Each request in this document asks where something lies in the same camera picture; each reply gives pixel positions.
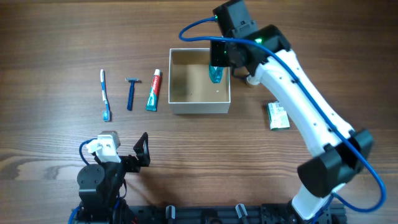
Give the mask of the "white lotion tube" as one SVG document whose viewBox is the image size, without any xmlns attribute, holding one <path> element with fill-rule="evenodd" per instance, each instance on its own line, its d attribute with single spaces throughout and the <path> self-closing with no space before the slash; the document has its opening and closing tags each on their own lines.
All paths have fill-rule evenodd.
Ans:
<svg viewBox="0 0 398 224">
<path fill-rule="evenodd" d="M 258 84 L 260 84 L 260 81 L 256 77 L 252 77 L 249 75 L 246 77 L 246 83 L 250 86 L 257 86 Z"/>
</svg>

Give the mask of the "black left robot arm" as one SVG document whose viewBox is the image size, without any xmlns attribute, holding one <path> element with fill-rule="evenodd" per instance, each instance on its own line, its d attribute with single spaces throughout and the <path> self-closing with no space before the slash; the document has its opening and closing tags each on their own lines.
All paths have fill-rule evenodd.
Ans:
<svg viewBox="0 0 398 224">
<path fill-rule="evenodd" d="M 133 147 L 134 156 L 120 156 L 116 131 L 103 131 L 81 143 L 79 154 L 85 166 L 77 175 L 80 204 L 68 220 L 72 223 L 137 223 L 120 188 L 127 187 L 125 175 L 138 173 L 150 165 L 148 134 L 143 133 Z"/>
</svg>

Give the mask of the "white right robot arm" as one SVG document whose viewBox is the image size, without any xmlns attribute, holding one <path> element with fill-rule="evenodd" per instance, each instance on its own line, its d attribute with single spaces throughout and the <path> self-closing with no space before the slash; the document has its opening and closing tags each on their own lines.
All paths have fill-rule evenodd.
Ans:
<svg viewBox="0 0 398 224">
<path fill-rule="evenodd" d="M 221 25 L 217 58 L 225 65 L 245 67 L 246 81 L 263 84 L 284 107 L 300 131 L 312 158 L 298 166 L 302 186 L 291 201 L 297 218 L 314 222 L 340 188 L 353 177 L 373 168 L 367 162 L 373 137 L 355 131 L 338 116 L 302 70 L 288 40 L 276 28 Z"/>
</svg>

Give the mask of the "blue Listerine mouthwash bottle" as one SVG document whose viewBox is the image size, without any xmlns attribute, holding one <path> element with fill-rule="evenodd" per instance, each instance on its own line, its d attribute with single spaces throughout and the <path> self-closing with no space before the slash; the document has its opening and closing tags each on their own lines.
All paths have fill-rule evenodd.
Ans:
<svg viewBox="0 0 398 224">
<path fill-rule="evenodd" d="M 223 67 L 214 67 L 209 64 L 209 77 L 213 83 L 220 83 L 223 77 Z"/>
</svg>

